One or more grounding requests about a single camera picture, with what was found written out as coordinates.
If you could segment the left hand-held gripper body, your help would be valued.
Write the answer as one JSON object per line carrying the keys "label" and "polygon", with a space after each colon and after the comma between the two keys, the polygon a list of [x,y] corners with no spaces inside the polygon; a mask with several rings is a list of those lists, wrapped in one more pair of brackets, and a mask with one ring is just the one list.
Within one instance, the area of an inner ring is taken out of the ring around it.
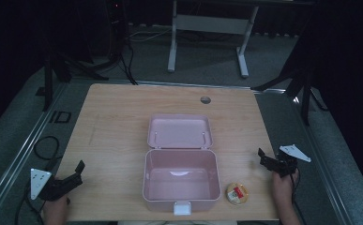
{"label": "left hand-held gripper body", "polygon": [[30,170],[30,198],[40,198],[43,201],[53,202],[68,194],[83,183],[79,172],[65,178],[55,179],[50,172],[39,169]]}

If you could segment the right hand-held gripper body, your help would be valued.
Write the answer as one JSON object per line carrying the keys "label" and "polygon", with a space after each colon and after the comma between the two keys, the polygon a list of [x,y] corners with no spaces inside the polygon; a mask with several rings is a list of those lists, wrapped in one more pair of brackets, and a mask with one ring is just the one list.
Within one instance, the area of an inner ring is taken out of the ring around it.
{"label": "right hand-held gripper body", "polygon": [[265,167],[269,171],[276,172],[282,178],[295,173],[299,159],[311,162],[311,158],[296,145],[283,145],[280,147],[276,158],[265,157]]}

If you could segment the round yellow tin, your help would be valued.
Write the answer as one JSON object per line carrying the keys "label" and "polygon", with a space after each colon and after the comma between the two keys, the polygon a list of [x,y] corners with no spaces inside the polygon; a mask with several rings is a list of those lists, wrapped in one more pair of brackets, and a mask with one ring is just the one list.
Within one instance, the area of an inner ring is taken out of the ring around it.
{"label": "round yellow tin", "polygon": [[249,192],[244,185],[231,183],[226,189],[227,200],[234,205],[241,205],[247,202]]}

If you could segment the pink plastic storage box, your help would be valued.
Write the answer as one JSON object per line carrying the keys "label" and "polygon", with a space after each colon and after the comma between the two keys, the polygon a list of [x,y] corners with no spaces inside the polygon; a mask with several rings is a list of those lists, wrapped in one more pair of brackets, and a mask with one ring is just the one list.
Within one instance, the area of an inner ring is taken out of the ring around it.
{"label": "pink plastic storage box", "polygon": [[143,197],[151,211],[189,216],[221,196],[209,120],[197,114],[154,114],[145,155]]}

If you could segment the person's left hand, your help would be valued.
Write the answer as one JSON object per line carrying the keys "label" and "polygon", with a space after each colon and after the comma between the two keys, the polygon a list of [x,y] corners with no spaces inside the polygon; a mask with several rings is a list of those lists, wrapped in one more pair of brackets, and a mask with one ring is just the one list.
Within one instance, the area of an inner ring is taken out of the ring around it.
{"label": "person's left hand", "polygon": [[68,219],[68,196],[65,195],[43,206],[44,225],[66,225]]}

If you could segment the person's right hand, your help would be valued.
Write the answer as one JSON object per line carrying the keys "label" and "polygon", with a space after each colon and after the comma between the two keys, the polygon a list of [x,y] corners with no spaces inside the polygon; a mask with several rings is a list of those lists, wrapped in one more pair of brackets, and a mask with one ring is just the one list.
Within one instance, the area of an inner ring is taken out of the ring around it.
{"label": "person's right hand", "polygon": [[294,187],[298,179],[299,172],[284,177],[272,172],[272,195],[278,209],[292,208]]}

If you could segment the black tripod stand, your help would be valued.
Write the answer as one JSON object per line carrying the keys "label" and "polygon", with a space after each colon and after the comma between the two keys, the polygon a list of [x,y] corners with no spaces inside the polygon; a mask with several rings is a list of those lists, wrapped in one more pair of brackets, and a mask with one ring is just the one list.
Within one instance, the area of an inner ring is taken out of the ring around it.
{"label": "black tripod stand", "polygon": [[306,126],[310,124],[309,107],[312,80],[318,60],[321,57],[321,49],[323,47],[321,41],[324,37],[319,21],[310,19],[295,44],[292,53],[286,60],[280,75],[269,82],[252,87],[254,91],[263,92],[275,84],[290,79],[291,81],[286,88],[285,94],[289,98],[295,98],[300,91],[303,91],[300,115]]}
{"label": "black tripod stand", "polygon": [[34,29],[44,55],[44,110],[53,102],[53,77],[62,83],[72,70],[104,81],[99,74],[125,58],[129,45],[127,0],[31,0]]}

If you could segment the black rectangular floor bracket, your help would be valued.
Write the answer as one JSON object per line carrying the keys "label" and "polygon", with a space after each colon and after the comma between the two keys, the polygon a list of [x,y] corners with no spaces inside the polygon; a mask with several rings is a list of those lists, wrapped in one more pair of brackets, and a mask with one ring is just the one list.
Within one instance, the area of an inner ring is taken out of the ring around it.
{"label": "black rectangular floor bracket", "polygon": [[54,111],[49,122],[55,124],[66,124],[70,121],[71,112]]}

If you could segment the white desk frame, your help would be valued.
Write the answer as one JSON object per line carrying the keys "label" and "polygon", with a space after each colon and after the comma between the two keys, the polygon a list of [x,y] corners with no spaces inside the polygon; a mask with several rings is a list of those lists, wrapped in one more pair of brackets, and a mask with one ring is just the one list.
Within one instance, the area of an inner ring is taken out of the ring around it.
{"label": "white desk frame", "polygon": [[[213,5],[241,6],[249,7],[251,11],[246,19],[236,17],[214,17],[199,14],[183,14],[177,10],[179,2],[199,2]],[[313,6],[315,2],[300,0],[172,0],[172,25],[171,25],[171,45],[168,56],[167,70],[175,72],[177,57],[177,36],[178,33],[191,32],[209,35],[230,35],[241,36],[243,38],[239,46],[235,48],[239,74],[242,78],[250,75],[245,53],[250,41],[253,26],[256,21],[259,8],[261,7],[294,7],[307,8]]]}

